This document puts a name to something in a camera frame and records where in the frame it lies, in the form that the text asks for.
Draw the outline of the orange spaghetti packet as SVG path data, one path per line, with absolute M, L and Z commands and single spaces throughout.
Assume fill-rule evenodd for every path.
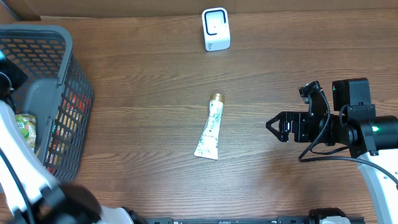
M 46 169 L 59 179 L 75 178 L 80 165 L 91 100 L 67 88 L 51 128 Z

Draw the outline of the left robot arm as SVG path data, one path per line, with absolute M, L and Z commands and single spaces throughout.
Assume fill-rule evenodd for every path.
M 40 163 L 16 123 L 12 91 L 27 75 L 1 55 L 1 187 L 12 223 L 132 223 L 125 208 L 99 204 L 84 187 L 61 185 Z

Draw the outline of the white tube with gold cap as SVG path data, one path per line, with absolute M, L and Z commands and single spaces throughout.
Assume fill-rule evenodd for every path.
M 194 156 L 218 160 L 218 141 L 223 108 L 224 96 L 220 93 L 212 93 L 209 100 L 208 119 Z

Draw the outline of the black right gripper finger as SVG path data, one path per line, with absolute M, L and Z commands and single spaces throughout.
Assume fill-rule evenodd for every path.
M 282 111 L 275 117 L 267 121 L 266 126 L 272 126 L 276 122 L 279 122 L 279 126 L 284 126 L 286 123 L 289 122 L 288 115 L 289 113 L 287 111 Z
M 266 123 L 266 128 L 280 141 L 288 142 L 290 133 L 290 123 L 280 123 L 279 129 L 272 127 L 271 123 Z

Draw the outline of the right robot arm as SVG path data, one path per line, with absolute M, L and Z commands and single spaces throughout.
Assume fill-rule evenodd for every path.
M 397 223 L 397 117 L 377 116 L 367 78 L 332 83 L 333 104 L 313 81 L 299 89 L 308 111 L 282 111 L 266 123 L 280 141 L 309 145 L 299 162 L 355 162 L 379 223 Z

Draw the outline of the green juice pouch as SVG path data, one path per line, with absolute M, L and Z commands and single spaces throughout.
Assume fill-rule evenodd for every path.
M 17 114 L 15 118 L 21 134 L 34 152 L 37 138 L 36 117 L 30 114 Z

